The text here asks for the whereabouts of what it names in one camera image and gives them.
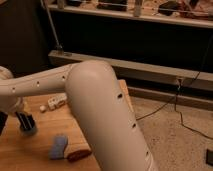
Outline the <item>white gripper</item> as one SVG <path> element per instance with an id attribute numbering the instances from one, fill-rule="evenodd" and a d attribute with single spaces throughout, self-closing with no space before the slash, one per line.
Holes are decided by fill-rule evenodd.
<path id="1" fill-rule="evenodd" d="M 32 129 L 35 127 L 35 121 L 32 115 L 26 115 L 25 121 L 21 115 L 17 112 L 22 111 L 24 108 L 23 99 L 21 97 L 5 97 L 0 96 L 0 111 L 7 115 L 14 115 L 16 113 L 17 118 L 20 121 L 22 130 Z"/>

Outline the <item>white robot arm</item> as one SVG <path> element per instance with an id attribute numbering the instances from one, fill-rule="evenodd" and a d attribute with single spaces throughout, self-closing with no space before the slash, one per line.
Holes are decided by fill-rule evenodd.
<path id="1" fill-rule="evenodd" d="M 102 171 L 159 171 L 111 65 L 87 60 L 15 78 L 0 67 L 0 111 L 26 96 L 64 92 Z"/>

